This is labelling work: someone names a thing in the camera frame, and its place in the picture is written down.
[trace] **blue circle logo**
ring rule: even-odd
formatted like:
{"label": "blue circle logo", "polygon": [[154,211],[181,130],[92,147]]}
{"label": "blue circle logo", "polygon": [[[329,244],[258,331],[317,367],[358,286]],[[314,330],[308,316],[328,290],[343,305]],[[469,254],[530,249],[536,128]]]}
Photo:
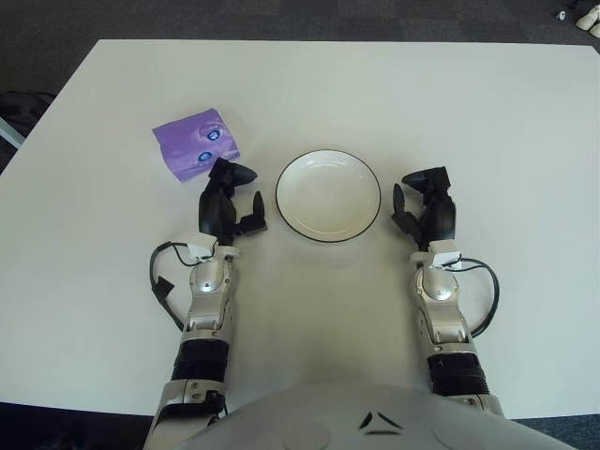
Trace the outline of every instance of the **blue circle logo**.
{"label": "blue circle logo", "polygon": [[218,129],[213,129],[210,133],[206,135],[209,141],[216,141],[221,133],[218,132]]}
{"label": "blue circle logo", "polygon": [[209,159],[211,156],[213,156],[212,153],[210,152],[202,152],[200,153],[200,155],[198,156],[198,160],[200,162],[206,161],[207,159]]}

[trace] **gray carpet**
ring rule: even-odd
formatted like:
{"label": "gray carpet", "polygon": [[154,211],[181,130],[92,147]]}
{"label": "gray carpet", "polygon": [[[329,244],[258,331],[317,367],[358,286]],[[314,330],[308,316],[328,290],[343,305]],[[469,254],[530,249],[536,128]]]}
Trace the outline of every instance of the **gray carpet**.
{"label": "gray carpet", "polygon": [[100,38],[534,42],[593,45],[580,0],[2,0],[0,92],[57,93]]}
{"label": "gray carpet", "polygon": [[[600,39],[575,27],[592,0],[567,9],[565,22],[555,19],[569,1],[2,0],[0,92],[57,93],[100,38],[531,42],[600,51]],[[0,172],[13,153],[0,143]],[[0,425],[11,448],[141,448],[150,420],[0,405],[11,419]],[[600,415],[519,422],[600,449]]]}

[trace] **white plate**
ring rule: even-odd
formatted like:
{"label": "white plate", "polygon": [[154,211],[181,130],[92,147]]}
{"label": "white plate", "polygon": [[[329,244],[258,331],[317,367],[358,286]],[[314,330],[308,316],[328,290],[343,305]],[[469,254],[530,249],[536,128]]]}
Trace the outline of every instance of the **white plate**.
{"label": "white plate", "polygon": [[363,161],[338,150],[317,150],[288,164],[277,181],[276,198],[294,230],[315,241],[340,242],[373,223],[382,194]]}

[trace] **white sneaker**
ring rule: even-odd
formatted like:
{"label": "white sneaker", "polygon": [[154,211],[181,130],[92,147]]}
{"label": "white sneaker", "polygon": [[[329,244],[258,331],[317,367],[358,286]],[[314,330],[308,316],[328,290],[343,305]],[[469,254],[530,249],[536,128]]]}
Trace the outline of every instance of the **white sneaker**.
{"label": "white sneaker", "polygon": [[597,24],[597,25],[594,25],[594,26],[592,27],[592,29],[590,30],[590,34],[591,34],[592,36],[595,36],[595,37],[597,37],[597,38],[600,38],[600,23],[599,23],[599,24]]}
{"label": "white sneaker", "polygon": [[590,12],[577,21],[576,26],[584,31],[588,31],[598,21],[600,21],[600,5],[590,9]]}

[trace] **purple box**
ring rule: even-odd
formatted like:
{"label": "purple box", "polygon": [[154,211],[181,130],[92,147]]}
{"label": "purple box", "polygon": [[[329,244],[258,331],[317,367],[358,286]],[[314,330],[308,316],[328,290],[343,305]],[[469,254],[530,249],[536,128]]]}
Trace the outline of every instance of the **purple box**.
{"label": "purple box", "polygon": [[152,130],[167,167],[181,182],[210,170],[219,157],[233,159],[240,151],[215,109]]}

